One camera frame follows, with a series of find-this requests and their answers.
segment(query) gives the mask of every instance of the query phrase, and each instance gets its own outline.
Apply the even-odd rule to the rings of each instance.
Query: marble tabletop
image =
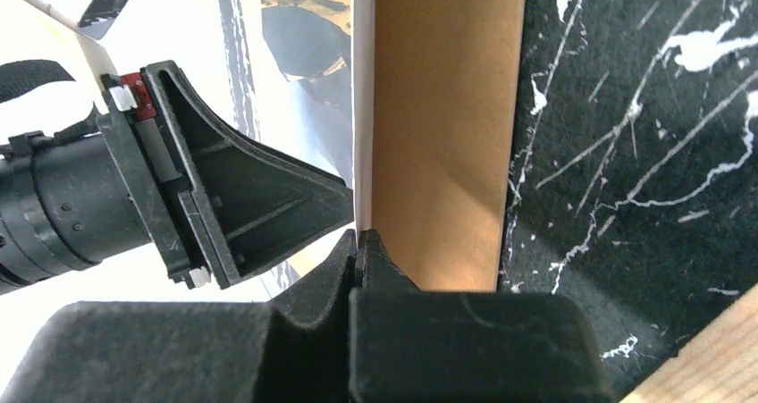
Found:
[[[501,289],[577,302],[620,396],[758,281],[756,15],[526,0]]]

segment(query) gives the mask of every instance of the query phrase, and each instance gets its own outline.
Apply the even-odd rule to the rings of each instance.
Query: black strap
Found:
[[[23,96],[47,83],[74,81],[58,62],[45,59],[0,65],[0,103]]]

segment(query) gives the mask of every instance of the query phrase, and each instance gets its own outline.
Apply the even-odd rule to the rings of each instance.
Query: wooden surface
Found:
[[[524,0],[376,0],[372,214],[427,290],[494,290]]]
[[[758,286],[622,403],[758,401]]]

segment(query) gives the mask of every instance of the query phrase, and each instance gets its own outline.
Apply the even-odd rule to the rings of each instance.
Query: black cylinder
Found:
[[[0,295],[148,242],[100,135],[0,159]]]

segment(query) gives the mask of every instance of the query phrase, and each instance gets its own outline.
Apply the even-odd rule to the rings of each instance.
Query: red component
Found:
[[[137,121],[143,122],[148,119],[154,119],[158,112],[153,105],[153,98],[145,87],[145,82],[139,72],[121,76],[121,82],[129,86],[131,93],[137,99]]]

